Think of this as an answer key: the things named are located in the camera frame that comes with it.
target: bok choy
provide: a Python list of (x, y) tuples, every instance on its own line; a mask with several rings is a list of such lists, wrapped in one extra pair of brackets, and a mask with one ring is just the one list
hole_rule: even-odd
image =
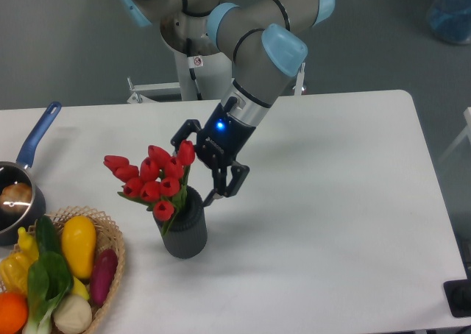
[(28, 322), (23, 334), (50, 334), (51, 315), (72, 286), (71, 273), (62, 255), (44, 252), (29, 268)]

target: vegetable basket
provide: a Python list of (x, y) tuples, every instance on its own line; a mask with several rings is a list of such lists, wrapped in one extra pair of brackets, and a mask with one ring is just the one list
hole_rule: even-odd
[[(118, 267), (116, 269), (115, 277), (110, 287), (110, 292), (107, 295), (106, 301), (103, 306), (99, 307), (94, 304), (91, 299), (89, 303), (91, 305), (93, 319), (90, 327), (83, 332), (83, 334), (91, 334), (99, 326), (101, 320), (105, 317), (113, 297), (115, 296), (119, 283), (124, 272), (125, 262), (125, 249), (123, 235), (119, 230), (116, 223), (102, 211), (91, 209), (90, 207), (67, 207), (65, 209), (59, 209), (57, 212), (47, 214), (53, 225), (56, 228), (57, 234), (62, 235), (64, 224), (73, 216), (83, 215), (90, 218), (95, 226), (96, 230), (96, 248), (95, 248), (95, 260), (98, 254), (105, 249), (113, 249), (118, 256)], [(30, 235), (35, 235), (35, 225), (32, 225), (28, 229)], [(20, 252), (19, 245), (16, 244), (12, 253)], [(87, 290), (90, 290), (89, 284), (86, 284)], [(0, 278), (0, 292), (6, 291), (3, 281)], [(52, 327), (52, 334), (61, 334), (54, 325)]]

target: red tulip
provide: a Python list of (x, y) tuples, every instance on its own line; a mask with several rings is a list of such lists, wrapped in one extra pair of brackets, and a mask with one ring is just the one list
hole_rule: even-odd
[(167, 162), (165, 165), (165, 168), (163, 169), (163, 172), (165, 172), (166, 177), (173, 177), (179, 180), (180, 178), (183, 177), (183, 165), (178, 159), (178, 157), (171, 157), (170, 160)]
[(176, 178), (166, 177), (160, 183), (160, 193), (164, 196), (174, 196), (180, 190), (180, 182)]
[(147, 151), (149, 153), (149, 157), (155, 160), (159, 166), (165, 166), (170, 160), (170, 154), (159, 146), (149, 145)]
[(160, 199), (160, 183), (157, 181), (150, 181), (144, 184), (141, 189), (141, 199), (145, 202), (156, 202)]
[(190, 141), (182, 141), (178, 149), (177, 157), (182, 165), (191, 165), (195, 158), (193, 143)]
[(143, 186), (144, 182), (142, 182), (139, 177), (134, 177), (126, 182), (126, 185), (124, 185), (123, 188), (123, 192), (127, 196), (135, 197), (139, 195)]
[(171, 202), (161, 200), (154, 206), (154, 216), (159, 221), (167, 221), (171, 218), (175, 208)]
[(139, 175), (141, 180), (144, 182), (155, 181), (159, 175), (160, 169), (157, 162), (150, 157), (146, 157), (141, 164), (141, 174)]
[(106, 155), (103, 164), (115, 173), (118, 168), (128, 166), (130, 161), (123, 156)]
[(123, 182), (127, 182), (132, 178), (139, 176), (139, 168), (134, 165), (128, 165), (125, 167), (119, 167), (114, 175)]

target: purple eggplant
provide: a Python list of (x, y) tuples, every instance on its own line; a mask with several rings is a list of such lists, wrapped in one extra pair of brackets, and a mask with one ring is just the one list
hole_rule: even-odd
[(112, 249), (101, 252), (93, 265), (90, 278), (90, 296), (98, 306), (103, 306), (110, 292), (118, 267), (118, 257)]

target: orange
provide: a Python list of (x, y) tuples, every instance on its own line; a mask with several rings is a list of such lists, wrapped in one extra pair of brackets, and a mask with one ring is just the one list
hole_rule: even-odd
[(26, 298), (13, 292), (0, 292), (0, 334), (15, 334), (27, 319)]

